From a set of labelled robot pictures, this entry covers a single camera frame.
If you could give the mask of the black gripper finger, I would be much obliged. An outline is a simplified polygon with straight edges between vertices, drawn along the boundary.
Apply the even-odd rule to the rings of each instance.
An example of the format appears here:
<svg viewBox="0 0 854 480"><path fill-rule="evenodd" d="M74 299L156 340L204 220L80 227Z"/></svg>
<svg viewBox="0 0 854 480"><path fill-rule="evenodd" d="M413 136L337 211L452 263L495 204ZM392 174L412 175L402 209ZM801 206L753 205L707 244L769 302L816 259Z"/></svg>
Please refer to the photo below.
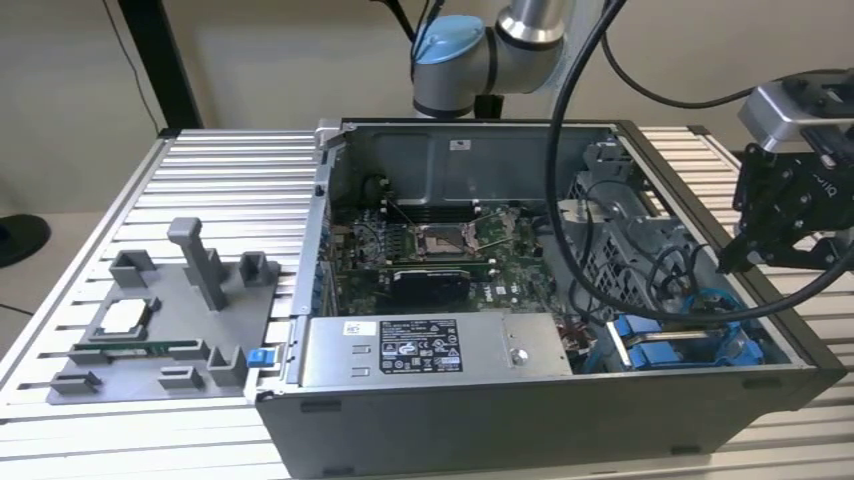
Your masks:
<svg viewBox="0 0 854 480"><path fill-rule="evenodd" d="M815 240L808 231L777 231L755 238L755 251L769 266L828 269L845 245L835 237Z"/></svg>
<svg viewBox="0 0 854 480"><path fill-rule="evenodd" d="M717 271L743 272L751 269L748 255L761 253L777 234L771 207L775 203L779 171L776 155L756 143L748 143L740 156L740 170L732 207L740 213L732 240L717 252Z"/></svg>

